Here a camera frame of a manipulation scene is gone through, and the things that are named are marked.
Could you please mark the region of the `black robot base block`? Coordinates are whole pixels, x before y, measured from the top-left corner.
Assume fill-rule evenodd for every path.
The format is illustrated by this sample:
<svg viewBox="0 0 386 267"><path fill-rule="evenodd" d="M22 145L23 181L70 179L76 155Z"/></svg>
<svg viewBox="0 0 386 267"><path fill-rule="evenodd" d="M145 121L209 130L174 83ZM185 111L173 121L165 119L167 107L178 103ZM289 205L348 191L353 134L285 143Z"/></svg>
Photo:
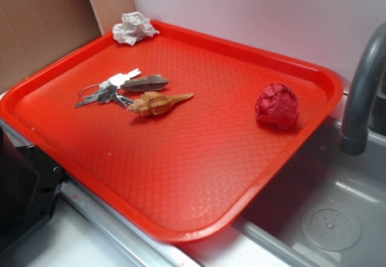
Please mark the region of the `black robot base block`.
<svg viewBox="0 0 386 267"><path fill-rule="evenodd" d="M1 130L1 254L51 220L63 176L38 146L14 146Z"/></svg>

